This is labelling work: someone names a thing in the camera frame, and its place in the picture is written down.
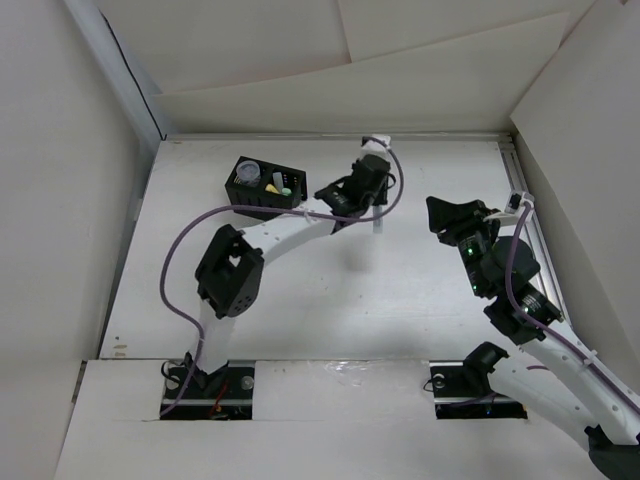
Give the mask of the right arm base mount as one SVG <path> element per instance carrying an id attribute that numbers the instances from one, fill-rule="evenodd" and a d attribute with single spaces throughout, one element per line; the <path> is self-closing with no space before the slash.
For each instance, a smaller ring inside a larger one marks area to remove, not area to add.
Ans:
<path id="1" fill-rule="evenodd" d="M 423 390 L 433 395 L 438 420 L 528 418 L 525 407 L 489 384 L 499 360 L 508 358 L 501 347 L 484 342 L 462 360 L 431 360 Z"/>

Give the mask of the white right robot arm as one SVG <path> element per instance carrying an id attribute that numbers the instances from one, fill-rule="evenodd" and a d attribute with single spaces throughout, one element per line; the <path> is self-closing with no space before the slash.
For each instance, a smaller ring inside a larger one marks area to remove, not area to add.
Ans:
<path id="1" fill-rule="evenodd" d="M 511 194 L 504 210 L 484 202 L 426 199 L 429 229 L 460 254 L 475 296 L 489 300 L 491 325 L 520 352 L 483 342 L 463 360 L 434 361 L 428 381 L 438 411 L 489 406 L 508 398 L 570 436 L 608 479 L 639 476 L 639 397 L 589 349 L 531 280 L 540 265 L 521 232 L 534 199 Z"/>

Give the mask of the clear jar of paper clips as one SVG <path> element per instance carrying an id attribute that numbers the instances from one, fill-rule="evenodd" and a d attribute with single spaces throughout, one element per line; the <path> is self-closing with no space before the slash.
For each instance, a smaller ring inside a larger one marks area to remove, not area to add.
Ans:
<path id="1" fill-rule="evenodd" d="M 239 184 L 255 187 L 261 181 L 261 167 L 255 160 L 241 160 L 236 166 L 236 176 Z"/>

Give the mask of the blue highlighter pen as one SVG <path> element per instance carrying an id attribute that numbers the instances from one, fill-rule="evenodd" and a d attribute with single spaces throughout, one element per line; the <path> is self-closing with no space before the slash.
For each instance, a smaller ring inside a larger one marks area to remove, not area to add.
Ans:
<path id="1" fill-rule="evenodd" d="M 372 222 L 372 231 L 374 234 L 381 234 L 383 232 L 383 218 L 384 207 L 382 205 L 374 205 L 372 208 L 372 214 L 374 221 Z"/>

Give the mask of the orange capped lead case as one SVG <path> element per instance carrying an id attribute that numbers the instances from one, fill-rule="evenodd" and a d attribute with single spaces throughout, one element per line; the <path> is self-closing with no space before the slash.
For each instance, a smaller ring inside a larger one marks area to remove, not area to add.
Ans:
<path id="1" fill-rule="evenodd" d="M 281 193 L 285 188 L 283 174 L 280 171 L 275 171 L 272 174 L 272 180 L 274 187 L 278 190 L 279 193 Z"/>

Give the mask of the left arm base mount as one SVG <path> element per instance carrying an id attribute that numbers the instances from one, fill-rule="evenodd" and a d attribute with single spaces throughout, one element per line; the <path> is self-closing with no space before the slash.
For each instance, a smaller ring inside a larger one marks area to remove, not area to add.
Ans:
<path id="1" fill-rule="evenodd" d="M 160 367 L 164 390 L 159 418 L 167 421 L 245 421 L 253 418 L 254 361 L 228 361 L 211 374 L 196 369 L 179 396 L 192 364 L 166 360 Z"/>

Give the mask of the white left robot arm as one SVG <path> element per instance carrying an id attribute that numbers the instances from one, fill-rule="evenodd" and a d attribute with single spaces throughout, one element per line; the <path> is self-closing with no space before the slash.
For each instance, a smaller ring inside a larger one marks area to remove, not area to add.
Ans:
<path id="1" fill-rule="evenodd" d="M 191 368 L 188 384 L 196 393 L 208 397 L 222 387 L 235 319 L 256 301 L 264 268 L 364 216 L 386 190 L 390 170 L 385 154 L 364 154 L 349 176 L 319 190 L 287 215 L 243 230 L 230 225 L 218 229 L 195 272 L 204 339 L 185 363 Z"/>

